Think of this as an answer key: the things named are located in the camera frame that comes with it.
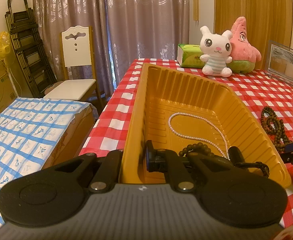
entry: wood panel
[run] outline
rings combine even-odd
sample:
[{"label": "wood panel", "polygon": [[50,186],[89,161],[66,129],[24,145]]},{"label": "wood panel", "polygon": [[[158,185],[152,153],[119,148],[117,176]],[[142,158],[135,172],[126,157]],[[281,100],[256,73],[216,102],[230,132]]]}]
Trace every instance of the wood panel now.
[{"label": "wood panel", "polygon": [[264,68],[269,40],[290,46],[292,0],[215,0],[215,33],[230,30],[235,20],[247,19],[248,40],[262,55],[256,69]]}]

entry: white bead necklace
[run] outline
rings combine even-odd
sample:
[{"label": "white bead necklace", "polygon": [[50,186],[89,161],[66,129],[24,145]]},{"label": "white bead necklace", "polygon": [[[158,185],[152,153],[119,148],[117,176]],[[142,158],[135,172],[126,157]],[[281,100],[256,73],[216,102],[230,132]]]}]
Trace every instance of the white bead necklace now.
[{"label": "white bead necklace", "polygon": [[[209,125],[211,125],[215,130],[217,130],[219,132],[219,134],[221,135],[224,143],[225,143],[225,151],[226,151],[226,155],[224,154],[224,152],[216,145],[214,144],[213,142],[209,141],[209,140],[206,140],[206,139],[203,139],[203,138],[198,138],[198,137],[192,137],[192,136],[186,136],[186,135],[183,135],[183,134],[180,134],[178,133],[177,131],[175,131],[172,126],[171,126],[171,120],[173,117],[177,116],[177,115],[184,115],[184,116],[190,116],[190,117],[194,117],[194,118],[198,118],[198,119],[201,119],[201,120],[204,120],[205,122],[207,122]],[[170,130],[175,133],[177,136],[180,136],[182,138],[186,138],[186,139],[190,139],[190,140],[197,140],[197,141],[203,141],[203,142],[206,142],[206,143],[209,143],[211,144],[212,146],[214,146],[221,154],[224,158],[230,160],[230,157],[229,157],[229,153],[228,153],[228,147],[227,147],[227,142],[226,142],[226,139],[224,137],[224,135],[222,134],[222,132],[214,125],[212,124],[208,119],[205,119],[203,117],[200,117],[200,116],[197,116],[197,115],[193,115],[193,114],[186,114],[186,113],[175,113],[173,115],[170,116],[170,118],[168,119],[168,126],[170,127]]]}]

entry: chair leg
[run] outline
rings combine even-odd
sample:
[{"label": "chair leg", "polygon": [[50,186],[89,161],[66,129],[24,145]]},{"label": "chair leg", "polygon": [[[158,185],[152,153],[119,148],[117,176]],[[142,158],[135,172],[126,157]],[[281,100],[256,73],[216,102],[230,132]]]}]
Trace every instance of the chair leg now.
[{"label": "chair leg", "polygon": [[100,115],[104,109],[104,104],[103,104],[101,94],[100,94],[98,87],[95,89],[95,92],[96,92],[97,100],[99,101],[99,105],[100,105],[100,107],[99,107],[100,108],[99,115]]}]

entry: yellow bin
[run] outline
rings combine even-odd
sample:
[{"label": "yellow bin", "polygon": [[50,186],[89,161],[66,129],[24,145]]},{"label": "yellow bin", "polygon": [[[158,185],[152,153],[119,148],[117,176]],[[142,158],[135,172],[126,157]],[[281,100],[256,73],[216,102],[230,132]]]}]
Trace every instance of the yellow bin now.
[{"label": "yellow bin", "polygon": [[[159,172],[148,172],[144,147],[152,140],[155,149],[181,151],[199,141],[181,138],[168,127],[169,117],[183,112],[210,120],[224,134],[228,147],[236,146],[245,161],[267,164],[270,179],[283,187],[291,177],[271,140],[242,100],[227,85],[189,73],[144,64],[136,94],[133,114],[124,147],[120,182],[134,184],[164,183]],[[183,135],[205,138],[225,152],[220,134],[205,121],[178,115],[172,127]],[[221,155],[208,145],[212,152]]]}]

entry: plush toy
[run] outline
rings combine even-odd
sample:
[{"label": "plush toy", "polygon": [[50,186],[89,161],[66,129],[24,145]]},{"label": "plush toy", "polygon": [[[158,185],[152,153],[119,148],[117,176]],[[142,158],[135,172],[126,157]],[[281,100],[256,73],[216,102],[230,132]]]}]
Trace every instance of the plush toy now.
[{"label": "plush toy", "polygon": [[262,59],[261,53],[248,42],[246,18],[239,17],[232,26],[233,37],[230,39],[233,61],[227,66],[235,73],[248,73],[255,67],[255,62]]},{"label": "plush toy", "polygon": [[226,67],[226,63],[230,63],[232,58],[229,57],[232,47],[229,39],[232,38],[231,31],[225,31],[222,35],[212,34],[208,27],[200,28],[203,34],[200,48],[204,53],[200,60],[206,62],[202,68],[202,72],[208,76],[229,77],[232,70]]}]

